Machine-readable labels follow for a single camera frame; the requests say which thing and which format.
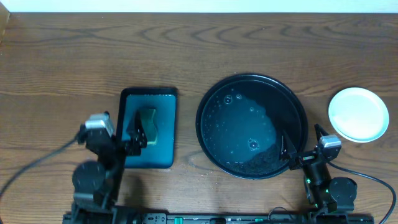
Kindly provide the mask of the green yellow sponge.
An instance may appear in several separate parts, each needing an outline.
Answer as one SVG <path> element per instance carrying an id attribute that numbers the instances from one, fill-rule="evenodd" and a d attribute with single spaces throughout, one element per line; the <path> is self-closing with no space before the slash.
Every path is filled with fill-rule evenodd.
<path id="1" fill-rule="evenodd" d="M 158 130 L 155 125 L 155 114 L 156 109 L 143 108 L 139 110 L 139 116 L 144 132 L 144 136 L 147 140 L 147 145 L 154 146 L 158 140 Z"/>

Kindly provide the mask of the light green plate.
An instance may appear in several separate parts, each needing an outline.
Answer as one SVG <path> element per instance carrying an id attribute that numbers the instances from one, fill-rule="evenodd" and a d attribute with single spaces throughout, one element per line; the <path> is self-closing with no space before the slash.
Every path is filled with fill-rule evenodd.
<path id="1" fill-rule="evenodd" d="M 385 102 L 372 91 L 360 87 L 336 93 L 328 105 L 328 117 L 339 135 L 358 143 L 379 139 L 389 126 Z"/>

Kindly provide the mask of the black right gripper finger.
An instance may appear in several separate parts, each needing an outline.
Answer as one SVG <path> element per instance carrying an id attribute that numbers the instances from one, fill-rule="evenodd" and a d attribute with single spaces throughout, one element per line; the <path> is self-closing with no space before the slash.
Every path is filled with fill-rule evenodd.
<path id="1" fill-rule="evenodd" d="M 315 124 L 314 128 L 315 128 L 317 140 L 320 140 L 322 137 L 329 135 L 319 124 Z"/>
<path id="2" fill-rule="evenodd" d="M 282 130 L 282 145 L 280 149 L 279 159 L 282 161 L 289 161 L 297 154 L 296 147 L 291 141 L 287 132 Z"/>

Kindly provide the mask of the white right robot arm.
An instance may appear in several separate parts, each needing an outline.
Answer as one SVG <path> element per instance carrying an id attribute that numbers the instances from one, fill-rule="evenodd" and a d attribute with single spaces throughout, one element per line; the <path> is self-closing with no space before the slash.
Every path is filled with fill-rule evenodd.
<path id="1" fill-rule="evenodd" d="M 290 170 L 301 169 L 308 201 L 315 209 L 298 218 L 299 223 L 348 223 L 348 214 L 354 210 L 357 183 L 348 177 L 332 178 L 327 163 L 337 158 L 340 139 L 315 125 L 318 143 L 311 151 L 298 152 L 286 131 L 282 132 L 279 158 L 288 163 Z"/>

